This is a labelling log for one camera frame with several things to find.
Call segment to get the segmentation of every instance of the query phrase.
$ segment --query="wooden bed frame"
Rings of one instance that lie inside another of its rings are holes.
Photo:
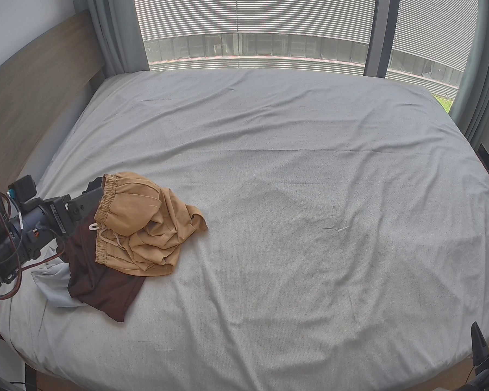
[[[48,30],[0,66],[0,189],[105,62],[88,11]]]

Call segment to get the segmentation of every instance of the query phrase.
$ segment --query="green grass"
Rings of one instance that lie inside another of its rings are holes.
[[[441,95],[433,94],[433,96],[438,100],[444,110],[449,113],[451,106],[453,105],[453,99],[448,99],[447,97],[442,97]]]

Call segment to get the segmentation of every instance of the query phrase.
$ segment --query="gray-green curtain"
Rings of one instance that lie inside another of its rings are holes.
[[[475,39],[450,116],[477,149],[489,118],[489,0],[478,0]]]
[[[134,0],[73,0],[88,9],[105,59],[105,75],[149,69]]]

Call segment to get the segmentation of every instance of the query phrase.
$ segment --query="mattress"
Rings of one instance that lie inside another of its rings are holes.
[[[125,170],[209,230],[124,323],[52,308],[24,276],[0,333],[39,371],[93,390],[403,389],[467,356],[474,321],[489,337],[489,176],[425,89],[293,70],[118,75],[39,194]]]

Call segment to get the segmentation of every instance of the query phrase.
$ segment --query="clothing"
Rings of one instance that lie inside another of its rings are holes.
[[[91,210],[65,244],[64,255],[71,271],[68,290],[71,297],[123,322],[145,278],[123,274],[95,262],[96,232],[90,231],[89,225],[94,223],[97,209]]]
[[[47,248],[45,258],[56,254],[52,247]],[[72,298],[67,290],[71,271],[69,264],[60,258],[54,258],[45,264],[36,266],[31,271],[33,281],[53,307],[82,307],[87,305],[76,298]]]
[[[184,204],[168,188],[132,172],[105,174],[98,223],[96,262],[125,274],[168,275],[180,245],[205,231],[197,207]]]

